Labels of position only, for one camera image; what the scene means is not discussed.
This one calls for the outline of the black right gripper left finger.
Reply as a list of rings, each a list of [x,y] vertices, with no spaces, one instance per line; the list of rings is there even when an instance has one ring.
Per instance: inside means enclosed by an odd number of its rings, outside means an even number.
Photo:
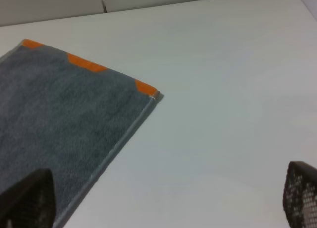
[[[56,198],[50,169],[31,172],[0,195],[2,228],[51,228]]]

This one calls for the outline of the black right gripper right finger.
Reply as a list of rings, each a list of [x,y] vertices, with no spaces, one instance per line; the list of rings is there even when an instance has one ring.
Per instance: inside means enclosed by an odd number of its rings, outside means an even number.
[[[291,228],[317,226],[317,169],[303,161],[288,165],[283,210]]]

